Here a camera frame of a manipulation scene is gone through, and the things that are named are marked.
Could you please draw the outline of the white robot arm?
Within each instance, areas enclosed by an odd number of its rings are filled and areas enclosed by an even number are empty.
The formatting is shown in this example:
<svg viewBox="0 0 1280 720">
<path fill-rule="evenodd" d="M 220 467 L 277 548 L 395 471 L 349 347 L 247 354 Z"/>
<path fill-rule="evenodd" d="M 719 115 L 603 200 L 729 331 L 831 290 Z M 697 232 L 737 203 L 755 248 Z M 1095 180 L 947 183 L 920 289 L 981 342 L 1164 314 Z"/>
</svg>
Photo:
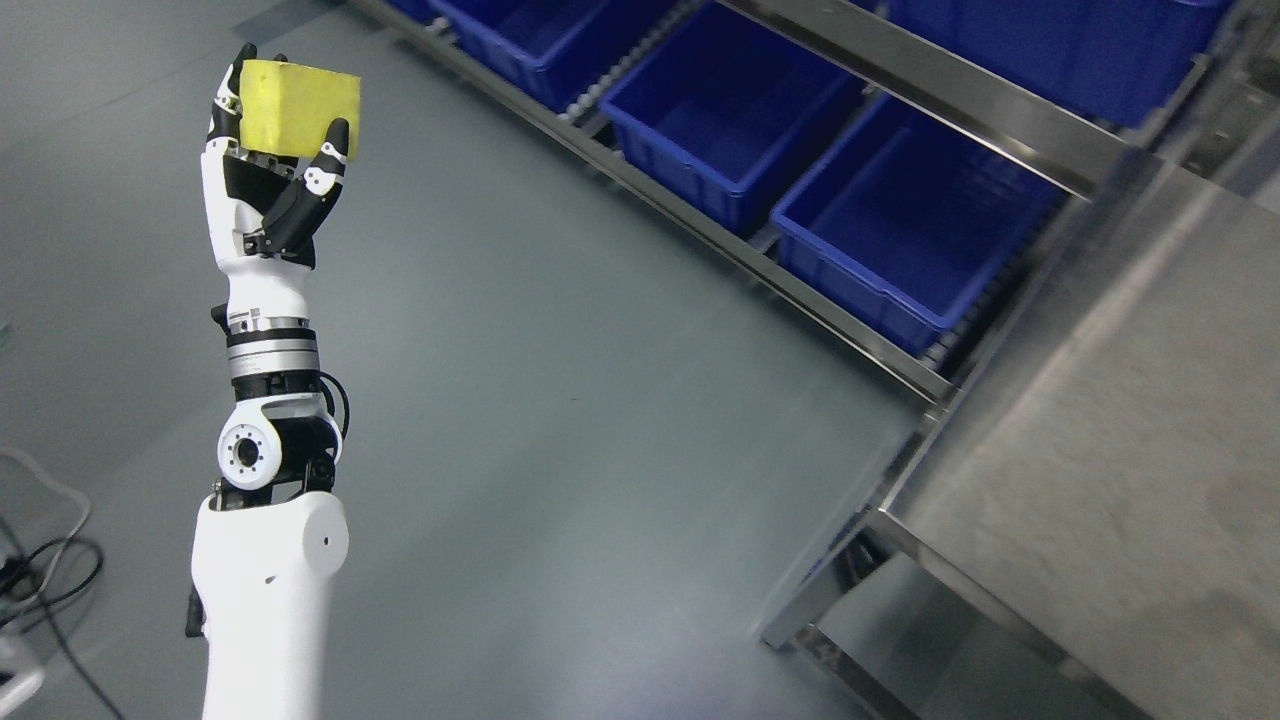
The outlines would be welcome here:
<svg viewBox="0 0 1280 720">
<path fill-rule="evenodd" d="M 205 719 L 316 719 L 335 578 L 349 552 L 337 464 L 346 392 L 302 316 L 211 311 L 234 407 L 200 506 L 186 634 L 207 646 Z"/>
</svg>

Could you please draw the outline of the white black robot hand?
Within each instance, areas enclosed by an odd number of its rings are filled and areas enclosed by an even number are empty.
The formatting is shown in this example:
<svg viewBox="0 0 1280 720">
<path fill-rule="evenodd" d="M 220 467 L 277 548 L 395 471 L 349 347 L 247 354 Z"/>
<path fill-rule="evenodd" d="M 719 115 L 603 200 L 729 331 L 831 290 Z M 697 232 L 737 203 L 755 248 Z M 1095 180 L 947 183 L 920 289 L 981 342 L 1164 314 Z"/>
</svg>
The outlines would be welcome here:
<svg viewBox="0 0 1280 720">
<path fill-rule="evenodd" d="M 227 301 L 210 315 L 225 334 L 308 324 L 303 286 L 316 264 L 314 236 L 337 205 L 353 158 L 353 126 L 344 117 L 328 119 L 306 167 L 244 145 L 244 65 L 257 58 L 257 46 L 244 44 L 218 81 L 200 154 L 207 236 L 228 282 Z"/>
</svg>

